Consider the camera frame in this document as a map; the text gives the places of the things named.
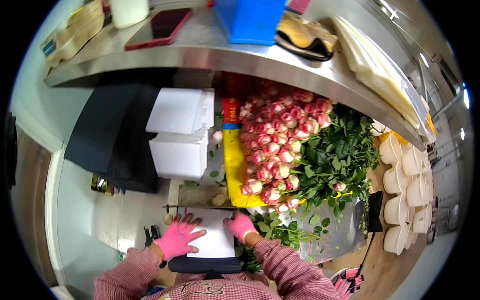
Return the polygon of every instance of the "white jar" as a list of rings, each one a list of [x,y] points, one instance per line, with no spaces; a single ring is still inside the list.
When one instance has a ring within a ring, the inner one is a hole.
[[[112,22],[123,29],[145,20],[148,16],[148,0],[110,0]]]

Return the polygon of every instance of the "stainless steel shelf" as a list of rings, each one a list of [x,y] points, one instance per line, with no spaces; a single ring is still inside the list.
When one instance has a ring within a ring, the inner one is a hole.
[[[158,6],[159,10],[179,5]],[[211,11],[193,8],[192,17],[169,46],[125,51],[123,46],[147,20],[123,30],[102,29],[71,60],[46,78],[50,86],[89,75],[136,68],[194,68],[236,72],[303,88],[334,99],[399,133],[420,150],[425,146],[415,129],[388,103],[355,79],[340,45],[327,62],[302,59],[279,46],[229,44]]]

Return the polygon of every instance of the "gloved hand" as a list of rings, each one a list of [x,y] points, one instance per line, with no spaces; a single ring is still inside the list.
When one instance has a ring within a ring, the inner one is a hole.
[[[247,233],[255,232],[258,234],[250,218],[240,212],[235,212],[233,214],[233,220],[223,219],[223,224],[230,229],[233,235],[239,239],[242,244],[245,244],[245,236]]]
[[[181,215],[177,215],[173,218],[172,224],[170,224],[165,234],[154,241],[162,250],[165,261],[187,253],[198,253],[198,248],[189,246],[188,243],[204,236],[207,231],[200,230],[198,232],[190,233],[202,221],[200,218],[196,218],[193,222],[189,223],[191,218],[192,214],[188,214],[181,222],[179,222]]]

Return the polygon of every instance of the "fabric pattern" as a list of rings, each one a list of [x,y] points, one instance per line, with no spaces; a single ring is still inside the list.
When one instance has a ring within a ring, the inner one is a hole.
[[[150,249],[129,249],[127,258],[95,279],[95,300],[339,300],[332,282],[279,240],[260,240],[254,248],[265,274],[223,274],[204,280],[205,274],[178,274],[173,287],[143,297],[161,264]],[[278,295],[268,288],[276,282]]]

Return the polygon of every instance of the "stack of white cartons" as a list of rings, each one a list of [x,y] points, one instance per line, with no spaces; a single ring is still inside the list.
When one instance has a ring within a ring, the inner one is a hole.
[[[199,180],[207,167],[208,129],[214,125],[213,89],[162,88],[145,130],[159,177]]]

